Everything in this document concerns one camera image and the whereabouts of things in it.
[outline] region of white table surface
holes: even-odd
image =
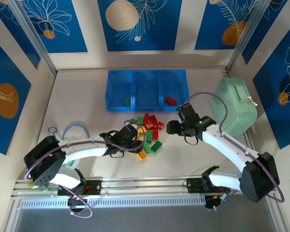
[[[187,69],[189,93],[200,91],[215,92],[222,78],[221,69]],[[39,141],[51,135],[49,127],[58,129],[61,136],[64,129],[73,124],[85,126],[91,137],[102,132],[119,130],[127,119],[144,116],[142,112],[111,113],[105,108],[105,88],[108,70],[59,71],[43,122]],[[190,101],[195,111],[203,117],[213,117],[210,96],[198,96]],[[84,177],[169,177],[200,175],[214,165],[224,165],[231,169],[235,166],[220,152],[200,141],[197,146],[185,143],[183,137],[168,135],[166,124],[178,120],[176,113],[154,113],[157,120],[165,124],[159,132],[159,141],[163,143],[157,153],[145,160],[136,154],[125,152],[125,157],[112,159],[84,158],[77,168]],[[86,138],[81,129],[72,129],[65,139]],[[242,143],[243,136],[238,138]]]

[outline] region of blue plastic bin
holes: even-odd
[[[167,97],[175,99],[177,105],[166,103]],[[185,70],[111,70],[108,73],[105,93],[108,111],[171,112],[188,97]]]

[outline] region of red lego brick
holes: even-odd
[[[149,116],[149,120],[150,120],[154,125],[157,125],[157,124],[158,124],[158,121],[157,121],[155,115],[151,115],[151,116]]]
[[[158,139],[158,138],[159,138],[158,130],[153,130],[153,139]]]
[[[145,114],[144,120],[143,120],[143,125],[146,125],[148,123],[148,120],[149,120],[149,114]]]
[[[164,124],[162,122],[158,122],[158,128],[161,130],[163,128]]]
[[[176,105],[176,104],[177,104],[177,102],[176,102],[173,98],[170,98],[170,97],[167,97],[167,98],[165,99],[165,101],[166,101],[167,103],[169,103],[170,105]]]
[[[146,130],[150,130],[154,127],[154,124],[152,122],[148,122],[146,125],[144,125]]]

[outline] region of zipper pull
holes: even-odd
[[[252,104],[254,104],[254,106],[257,106],[257,105],[258,105],[258,104],[256,104],[256,103],[252,100],[251,96],[248,96],[248,100],[249,100]]]

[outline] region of green lego brick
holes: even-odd
[[[151,147],[151,150],[156,153],[158,149],[162,146],[162,143],[160,141],[156,141],[156,143]]]
[[[125,100],[125,104],[126,104],[126,106],[130,107],[130,101],[129,100]]]
[[[146,133],[146,142],[151,143],[153,140],[153,131],[148,130]]]
[[[138,123],[138,124],[143,125],[143,120],[144,120],[144,117],[142,117],[142,116],[137,117],[137,123]]]
[[[151,150],[148,142],[146,142],[146,141],[144,142],[143,148],[145,149],[145,151],[146,151],[147,154],[152,153],[152,150]]]

